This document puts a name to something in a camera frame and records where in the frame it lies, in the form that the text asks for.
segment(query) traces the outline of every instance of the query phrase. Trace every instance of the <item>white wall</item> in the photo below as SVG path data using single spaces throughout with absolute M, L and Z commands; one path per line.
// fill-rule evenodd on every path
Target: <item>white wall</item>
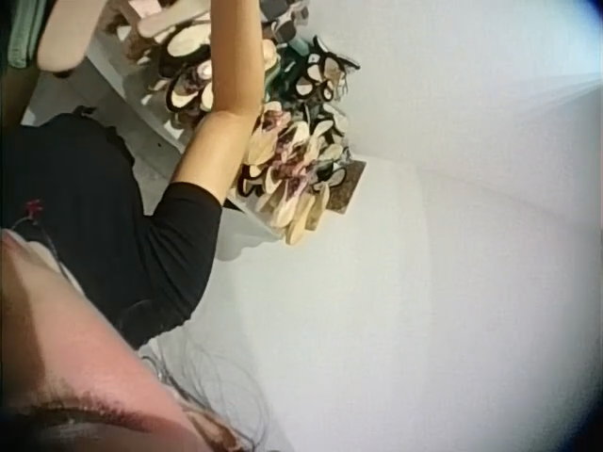
M 227 216 L 162 338 L 219 356 L 193 361 L 236 424 L 255 380 L 283 452 L 538 452 L 576 426 L 601 375 L 600 23 L 577 4 L 313 1 L 364 64 L 350 211 L 295 249 Z
M 562 104 L 600 83 L 600 25 L 570 0 L 314 0 L 309 34 L 364 66 L 345 101 L 358 153 L 584 219 L 600 108 L 581 126 Z

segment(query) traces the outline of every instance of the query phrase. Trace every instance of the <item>shoe display rack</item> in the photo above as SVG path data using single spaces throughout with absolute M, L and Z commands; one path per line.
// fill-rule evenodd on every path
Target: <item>shoe display rack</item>
M 257 227 L 298 243 L 327 211 L 344 214 L 365 167 L 337 106 L 360 70 L 320 37 L 302 38 L 308 0 L 262 0 L 265 105 L 229 201 Z M 182 153 L 213 104 L 206 0 L 111 0 L 90 62 Z

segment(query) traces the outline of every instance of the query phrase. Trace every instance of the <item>woman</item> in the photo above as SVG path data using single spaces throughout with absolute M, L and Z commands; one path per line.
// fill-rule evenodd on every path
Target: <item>woman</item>
M 212 27 L 214 109 L 151 217 L 129 154 L 96 122 L 62 115 L 3 137 L 0 437 L 9 450 L 240 450 L 130 347 L 198 303 L 261 105 L 258 1 L 213 0 Z
M 215 103 L 151 217 L 133 158 L 80 116 L 3 136 L 2 227 L 41 243 L 133 347 L 185 322 L 211 270 L 221 205 L 263 97 L 257 0 L 212 2 Z

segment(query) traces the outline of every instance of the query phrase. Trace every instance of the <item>black top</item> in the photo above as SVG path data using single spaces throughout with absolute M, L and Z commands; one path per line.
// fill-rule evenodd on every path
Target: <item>black top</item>
M 177 183 L 146 217 L 133 162 L 114 129 L 76 115 L 2 136 L 2 227 L 56 249 L 86 296 L 139 347 L 197 306 L 221 206 Z M 28 204 L 42 210 L 20 221 Z

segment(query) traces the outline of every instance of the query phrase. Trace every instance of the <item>elbow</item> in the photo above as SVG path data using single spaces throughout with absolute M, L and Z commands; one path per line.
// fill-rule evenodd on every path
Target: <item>elbow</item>
M 246 87 L 246 89 L 220 92 L 220 86 L 214 87 L 214 105 L 212 111 L 223 111 L 241 118 L 252 118 L 260 114 L 264 104 L 264 85 Z

